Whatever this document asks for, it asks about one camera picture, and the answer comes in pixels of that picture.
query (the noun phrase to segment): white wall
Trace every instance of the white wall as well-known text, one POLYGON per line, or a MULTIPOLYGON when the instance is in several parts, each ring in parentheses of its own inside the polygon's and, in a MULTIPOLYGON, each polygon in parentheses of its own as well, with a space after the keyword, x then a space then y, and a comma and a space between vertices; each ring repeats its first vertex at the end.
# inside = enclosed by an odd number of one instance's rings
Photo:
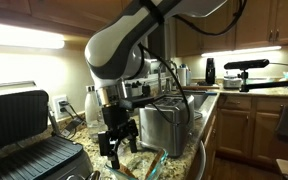
POLYGON ((84 49, 35 49, 0 46, 0 83, 34 80, 50 96, 66 94, 84 111, 85 86, 92 84, 84 49))
MULTIPOLYGON (((193 79, 205 78, 206 59, 207 58, 201 56, 190 56, 181 58, 182 62, 187 64, 188 67, 191 69, 193 79)), ((282 47, 281 50, 277 51, 214 57, 216 78, 223 78, 223 76, 226 73, 224 65, 227 62, 246 61, 255 59, 268 59, 270 62, 288 64, 288 46, 282 47)), ((282 78, 283 71, 288 71, 288 67, 273 64, 270 64, 265 68, 248 70, 250 78, 262 78, 262 77, 282 78)), ((230 71, 230 73, 233 74, 237 74, 240 72, 241 71, 239 70, 230 71)))

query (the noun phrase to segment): paper towel roll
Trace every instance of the paper towel roll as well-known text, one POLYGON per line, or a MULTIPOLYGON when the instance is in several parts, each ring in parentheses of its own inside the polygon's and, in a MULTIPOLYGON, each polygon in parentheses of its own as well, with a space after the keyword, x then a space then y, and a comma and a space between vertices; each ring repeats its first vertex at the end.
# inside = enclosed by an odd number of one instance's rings
POLYGON ((186 68, 178 68, 177 73, 181 86, 186 86, 186 68))

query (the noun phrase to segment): panini press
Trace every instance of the panini press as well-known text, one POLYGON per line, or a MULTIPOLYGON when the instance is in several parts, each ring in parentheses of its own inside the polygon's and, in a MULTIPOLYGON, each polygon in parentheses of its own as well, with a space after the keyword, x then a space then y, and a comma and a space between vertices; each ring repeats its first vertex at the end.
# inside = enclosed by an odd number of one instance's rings
MULTIPOLYGON (((48 100, 36 87, 0 85, 0 149, 47 129, 48 100)), ((0 179, 86 179, 92 171, 83 146, 57 135, 0 158, 0 179)))

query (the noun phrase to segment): light fixture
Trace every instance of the light fixture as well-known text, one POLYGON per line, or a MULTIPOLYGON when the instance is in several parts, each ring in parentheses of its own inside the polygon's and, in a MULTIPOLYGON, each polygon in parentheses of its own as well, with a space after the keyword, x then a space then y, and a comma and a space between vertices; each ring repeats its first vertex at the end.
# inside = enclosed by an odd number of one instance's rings
POLYGON ((60 49, 64 44, 61 34, 0 24, 0 45, 60 49))
POLYGON ((251 49, 240 49, 240 50, 234 50, 234 51, 221 51, 221 52, 204 53, 201 56, 202 57, 225 56, 225 55, 234 55, 234 54, 274 51, 274 50, 279 50, 281 48, 282 48, 281 46, 270 46, 270 47, 251 48, 251 49))

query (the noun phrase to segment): electrical outlet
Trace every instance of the electrical outlet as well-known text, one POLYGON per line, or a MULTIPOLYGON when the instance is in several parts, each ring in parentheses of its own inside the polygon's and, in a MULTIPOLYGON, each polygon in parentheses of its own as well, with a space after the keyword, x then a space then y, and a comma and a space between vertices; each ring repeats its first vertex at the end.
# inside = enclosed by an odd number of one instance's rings
POLYGON ((68 116, 68 114, 66 112, 61 112, 61 110, 60 110, 61 106, 60 106, 59 102, 61 102, 61 101, 67 101, 67 97, 65 94, 53 97, 54 115, 55 115, 56 119, 61 119, 61 118, 68 116))

